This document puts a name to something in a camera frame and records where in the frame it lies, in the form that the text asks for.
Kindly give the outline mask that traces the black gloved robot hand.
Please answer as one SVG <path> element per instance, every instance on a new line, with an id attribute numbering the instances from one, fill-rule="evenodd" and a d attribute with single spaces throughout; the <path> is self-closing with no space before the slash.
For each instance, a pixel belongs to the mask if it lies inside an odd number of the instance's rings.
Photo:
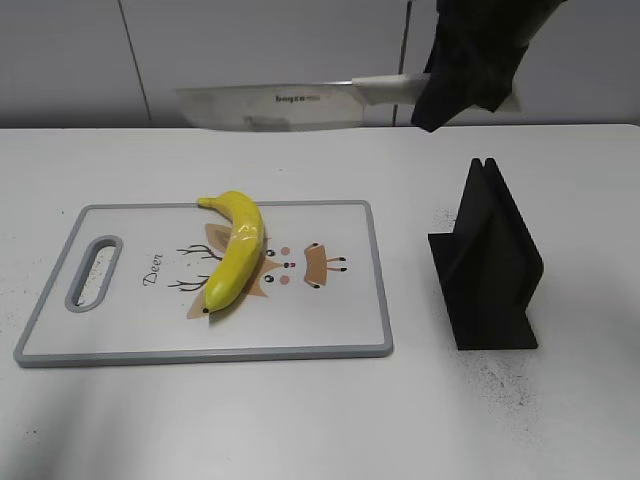
<path id="1" fill-rule="evenodd" d="M 530 41 L 559 1 L 438 1 L 429 75 L 411 124 L 433 132 L 476 106 L 495 112 L 512 93 Z"/>

